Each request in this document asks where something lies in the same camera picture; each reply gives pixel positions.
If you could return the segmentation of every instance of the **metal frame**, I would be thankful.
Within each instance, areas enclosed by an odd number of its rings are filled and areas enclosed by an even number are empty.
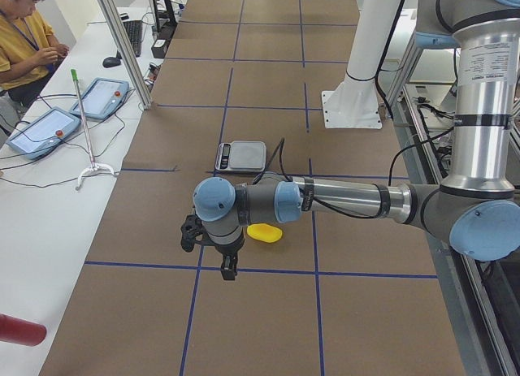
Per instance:
[[[106,18],[115,44],[123,57],[124,66],[127,68],[130,80],[141,99],[141,104],[145,110],[148,110],[152,106],[152,97],[141,75],[141,69],[137,64],[136,56],[124,30],[123,22],[119,18],[119,12],[114,4],[114,0],[97,0],[97,2]]]

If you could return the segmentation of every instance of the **brown cardboard floor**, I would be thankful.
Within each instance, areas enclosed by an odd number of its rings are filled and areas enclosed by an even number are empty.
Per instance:
[[[189,0],[183,21],[41,375],[464,374],[415,228],[305,214],[275,244],[247,239],[235,282],[213,249],[180,248],[220,142],[262,140],[270,155],[284,136],[289,174],[385,183],[392,122],[323,126],[355,1]]]

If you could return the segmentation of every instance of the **digital scale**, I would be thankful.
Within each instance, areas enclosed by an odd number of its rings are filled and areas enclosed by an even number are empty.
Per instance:
[[[28,159],[40,158],[58,147],[80,123],[76,116],[54,107],[30,123],[22,132],[11,136],[6,143]]]
[[[265,166],[265,143],[246,140],[221,143],[214,165],[217,171],[235,172],[259,172]]]
[[[96,78],[81,95],[85,116],[92,120],[105,120],[117,110],[129,87],[127,81]],[[81,116],[78,102],[71,108],[70,113]]]

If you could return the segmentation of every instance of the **green-handled tool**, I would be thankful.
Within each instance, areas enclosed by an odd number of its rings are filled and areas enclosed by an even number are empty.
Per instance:
[[[74,82],[74,88],[76,90],[76,96],[78,97],[78,106],[80,107],[81,113],[81,125],[83,126],[84,137],[87,141],[87,151],[89,152],[90,158],[90,166],[84,169],[81,174],[78,176],[78,184],[76,185],[76,191],[79,191],[81,188],[81,183],[83,178],[87,175],[97,174],[103,171],[111,173],[115,177],[114,168],[110,165],[106,165],[104,163],[97,163],[96,157],[94,156],[94,152],[92,149],[92,141],[90,140],[89,133],[89,125],[87,124],[87,117],[85,116],[85,109],[83,107],[83,101],[81,99],[81,91],[80,84],[78,82],[78,76],[76,74],[76,69],[71,69],[72,73],[72,82]]]

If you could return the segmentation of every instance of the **person's hand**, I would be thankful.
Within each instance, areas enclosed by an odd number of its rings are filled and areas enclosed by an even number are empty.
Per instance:
[[[31,58],[36,66],[45,66],[55,63],[58,60],[59,53],[56,47],[46,47],[39,49]]]
[[[60,58],[65,58],[68,55],[68,52],[69,52],[68,45],[58,43],[57,45],[53,45],[53,47],[58,51],[58,55]]]

